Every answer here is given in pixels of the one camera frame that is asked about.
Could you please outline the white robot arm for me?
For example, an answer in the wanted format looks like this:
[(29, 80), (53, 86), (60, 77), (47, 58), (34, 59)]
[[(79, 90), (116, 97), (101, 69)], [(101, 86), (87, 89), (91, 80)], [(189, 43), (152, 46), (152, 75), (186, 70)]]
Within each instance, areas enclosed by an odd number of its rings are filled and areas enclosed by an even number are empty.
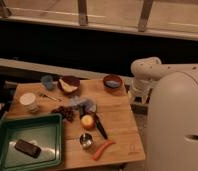
[(130, 99), (148, 105), (146, 171), (198, 171), (198, 64), (131, 64)]

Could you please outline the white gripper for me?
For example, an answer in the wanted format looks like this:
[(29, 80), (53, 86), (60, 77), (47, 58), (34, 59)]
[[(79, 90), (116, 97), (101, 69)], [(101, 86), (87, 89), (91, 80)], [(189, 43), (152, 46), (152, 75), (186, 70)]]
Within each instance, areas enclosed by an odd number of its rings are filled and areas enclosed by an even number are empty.
[(137, 98), (140, 98), (141, 103), (145, 104), (153, 87), (154, 82), (152, 80), (133, 78), (128, 91), (130, 102), (133, 103)]

